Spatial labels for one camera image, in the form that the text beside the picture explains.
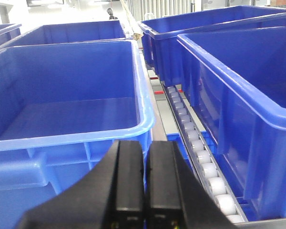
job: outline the blue plastic bin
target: blue plastic bin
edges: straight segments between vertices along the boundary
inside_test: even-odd
[[[286,26],[286,9],[234,6],[139,22],[146,62],[166,86],[182,83],[177,35],[181,33]]]
[[[189,53],[191,106],[236,196],[258,219],[286,217],[286,27],[182,34],[178,41]]]
[[[147,94],[135,41],[0,50],[0,229],[77,182],[115,139],[147,151]]]
[[[2,24],[0,25],[0,45],[8,42],[10,39],[20,35],[19,27],[21,24]]]
[[[42,25],[0,46],[87,42],[128,37],[119,20]]]

